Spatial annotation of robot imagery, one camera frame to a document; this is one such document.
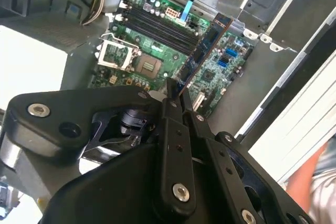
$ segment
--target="white surface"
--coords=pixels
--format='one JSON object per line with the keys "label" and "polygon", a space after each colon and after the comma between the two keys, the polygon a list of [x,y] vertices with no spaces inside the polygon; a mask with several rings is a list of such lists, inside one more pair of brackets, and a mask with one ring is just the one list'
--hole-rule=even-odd
{"label": "white surface", "polygon": [[7,218],[1,221],[1,224],[37,224],[41,218],[42,213],[34,200],[23,195],[20,204],[13,208]]}
{"label": "white surface", "polygon": [[336,132],[335,69],[336,51],[249,151],[279,183]]}
{"label": "white surface", "polygon": [[67,54],[0,26],[0,108],[14,96],[59,90]]}

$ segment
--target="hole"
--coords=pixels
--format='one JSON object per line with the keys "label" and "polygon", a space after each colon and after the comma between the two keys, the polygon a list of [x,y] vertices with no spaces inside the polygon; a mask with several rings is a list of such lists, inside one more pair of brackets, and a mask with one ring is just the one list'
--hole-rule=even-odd
{"label": "hole", "polygon": [[179,188],[179,189],[177,189],[177,191],[183,197],[185,197],[187,195],[186,192],[185,192],[185,190],[183,188]]}
{"label": "hole", "polygon": [[227,171],[227,173],[229,173],[230,175],[233,174],[233,172],[232,172],[232,170],[231,170],[230,168],[226,168],[226,171]]}
{"label": "hole", "polygon": [[123,138],[127,137],[128,135],[122,134],[120,130],[120,119],[119,117],[113,116],[111,117],[107,127],[104,129],[103,133],[99,138],[99,142],[104,142],[109,139],[113,138]]}
{"label": "hole", "polygon": [[294,218],[293,215],[291,215],[290,213],[286,213],[286,216],[289,219],[291,224],[298,224],[297,220]]}
{"label": "hole", "polygon": [[231,160],[232,160],[233,165],[235,166],[235,169],[238,173],[239,178],[242,179],[244,176],[243,168],[233,158],[231,158]]}
{"label": "hole", "polygon": [[78,125],[70,122],[61,123],[58,127],[58,131],[66,137],[76,138],[81,134],[81,129]]}
{"label": "hole", "polygon": [[183,152],[183,148],[182,148],[182,146],[180,146],[180,145],[177,145],[177,146],[176,146],[176,149],[177,149],[179,152]]}
{"label": "hole", "polygon": [[40,106],[36,106],[33,108],[35,112],[38,112],[38,113],[43,113],[44,112],[44,109]]}
{"label": "hole", "polygon": [[256,212],[261,210],[261,199],[257,192],[249,186],[245,186],[245,191],[247,193],[248,198],[250,199],[252,206]]}

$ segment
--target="screw hole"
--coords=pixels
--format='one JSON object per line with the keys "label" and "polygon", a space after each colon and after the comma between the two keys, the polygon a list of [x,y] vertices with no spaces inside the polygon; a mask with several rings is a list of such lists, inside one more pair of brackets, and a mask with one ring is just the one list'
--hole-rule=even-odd
{"label": "screw hole", "polygon": [[179,152],[183,152],[183,148],[182,148],[182,146],[180,146],[180,145],[177,145],[177,146],[176,146],[176,149],[177,149]]}
{"label": "screw hole", "polygon": [[58,127],[58,131],[66,137],[76,138],[81,134],[81,129],[78,125],[70,122],[61,123]]}
{"label": "screw hole", "polygon": [[226,171],[227,171],[227,173],[229,173],[230,175],[233,174],[233,172],[232,172],[232,170],[231,170],[230,168],[226,168]]}

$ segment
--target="ram slot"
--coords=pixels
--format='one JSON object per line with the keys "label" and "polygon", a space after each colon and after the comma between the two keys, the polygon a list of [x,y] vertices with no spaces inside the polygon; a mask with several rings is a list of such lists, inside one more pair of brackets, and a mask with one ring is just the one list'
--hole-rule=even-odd
{"label": "ram slot", "polygon": [[148,16],[148,13],[142,14],[138,10],[131,10],[127,14],[125,26],[186,55],[194,50],[198,42],[196,37],[170,27],[153,16]]}
{"label": "ram slot", "polygon": [[177,43],[171,42],[169,40],[166,40],[164,37],[161,37],[160,35],[158,35],[157,33],[154,33],[151,30],[148,30],[148,27],[143,27],[140,26],[137,23],[131,23],[131,22],[126,22],[125,23],[125,27],[130,28],[133,31],[136,31],[140,34],[143,34],[149,38],[154,39],[155,41],[162,43],[168,47],[171,47],[173,49],[175,49],[178,52],[181,52],[185,55],[188,55],[193,49],[189,49],[183,45],[179,45]]}
{"label": "ram slot", "polygon": [[186,29],[183,29],[181,27],[174,27],[171,24],[167,24],[165,22],[165,19],[151,15],[142,9],[137,8],[131,9],[130,14],[136,15],[143,21],[147,20],[149,23],[155,23],[158,26],[158,28],[167,31],[167,33],[173,34],[174,36],[182,40],[189,41],[192,44],[197,44],[198,42],[198,37],[193,34],[190,34]]}

